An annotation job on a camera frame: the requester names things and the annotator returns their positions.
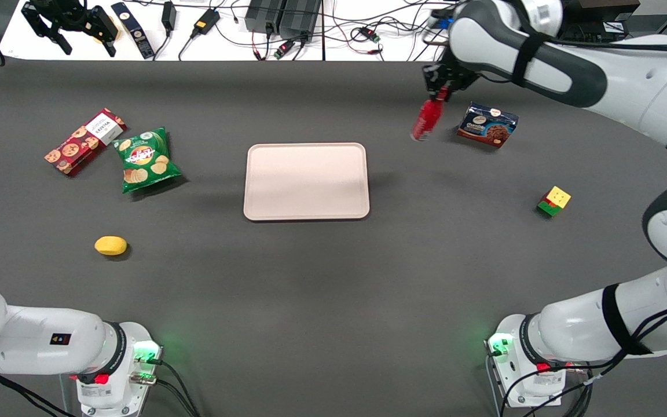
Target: pink plastic tray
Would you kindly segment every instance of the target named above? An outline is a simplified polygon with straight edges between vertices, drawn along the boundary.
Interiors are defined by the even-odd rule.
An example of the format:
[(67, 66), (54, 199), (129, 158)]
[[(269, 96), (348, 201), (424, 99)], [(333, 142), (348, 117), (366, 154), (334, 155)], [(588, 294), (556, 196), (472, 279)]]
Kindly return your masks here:
[(370, 211), (359, 143), (283, 143), (248, 150), (244, 215), (251, 221), (361, 219)]

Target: gray table surface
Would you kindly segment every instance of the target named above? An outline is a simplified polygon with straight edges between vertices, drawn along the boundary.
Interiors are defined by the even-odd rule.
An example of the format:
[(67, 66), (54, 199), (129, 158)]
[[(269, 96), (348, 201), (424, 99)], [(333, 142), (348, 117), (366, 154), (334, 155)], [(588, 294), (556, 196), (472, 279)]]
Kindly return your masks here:
[[(418, 64), (11, 60), (0, 292), (146, 325), (216, 417), (490, 417), (482, 339), (500, 319), (664, 265), (640, 217), (667, 188), (667, 152), (485, 81), (416, 143), (423, 100)], [(453, 139), (470, 100), (521, 117), (503, 149)], [(103, 106), (133, 134), (166, 126), (188, 182), (122, 195), (111, 149), (72, 180), (49, 166), (43, 155)], [(244, 219), (251, 145), (331, 141), (367, 149), (365, 221)], [(573, 198), (548, 220), (534, 207), (553, 185)], [(129, 258), (97, 254), (102, 235), (125, 237)], [(56, 377), (16, 380), (60, 401)], [(145, 417), (181, 413), (156, 389)], [(633, 414), (667, 415), (667, 357), (596, 385), (589, 416)], [(0, 386), (0, 415), (43, 414)]]

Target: red light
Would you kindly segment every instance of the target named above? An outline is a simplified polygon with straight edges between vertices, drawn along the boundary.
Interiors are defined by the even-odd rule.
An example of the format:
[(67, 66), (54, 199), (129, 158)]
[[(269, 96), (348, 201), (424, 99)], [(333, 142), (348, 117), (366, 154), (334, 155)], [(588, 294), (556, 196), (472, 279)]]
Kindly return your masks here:
[(94, 377), (94, 383), (98, 383), (99, 385), (105, 385), (108, 380), (109, 380), (109, 375), (107, 375), (106, 373), (101, 373)]

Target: red bottle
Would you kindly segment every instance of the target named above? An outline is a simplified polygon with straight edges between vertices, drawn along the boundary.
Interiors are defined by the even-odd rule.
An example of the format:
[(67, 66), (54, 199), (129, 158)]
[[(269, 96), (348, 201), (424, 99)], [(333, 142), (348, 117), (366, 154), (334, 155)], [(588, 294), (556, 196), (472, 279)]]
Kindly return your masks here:
[(421, 106), (419, 118), (416, 120), (416, 124), (413, 125), (413, 129), (411, 129), (411, 139), (424, 142), (426, 137), (431, 134), (434, 126), (437, 125), (439, 118), (442, 116), (442, 111), (444, 111), (444, 98), (447, 97), (447, 92), (448, 87), (442, 87), (434, 100), (429, 98)]

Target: cookie package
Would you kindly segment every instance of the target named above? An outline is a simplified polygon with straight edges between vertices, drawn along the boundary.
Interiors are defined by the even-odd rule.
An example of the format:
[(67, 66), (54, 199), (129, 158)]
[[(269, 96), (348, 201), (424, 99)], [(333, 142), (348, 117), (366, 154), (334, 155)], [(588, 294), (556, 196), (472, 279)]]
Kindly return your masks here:
[(470, 102), (457, 135), (500, 148), (513, 134), (519, 116)]
[(69, 177), (76, 175), (113, 139), (127, 129), (125, 123), (108, 108), (101, 109), (85, 124), (48, 152), (45, 160)]
[(112, 142), (122, 158), (122, 192), (155, 184), (182, 175), (169, 160), (166, 129), (159, 127), (129, 139)]

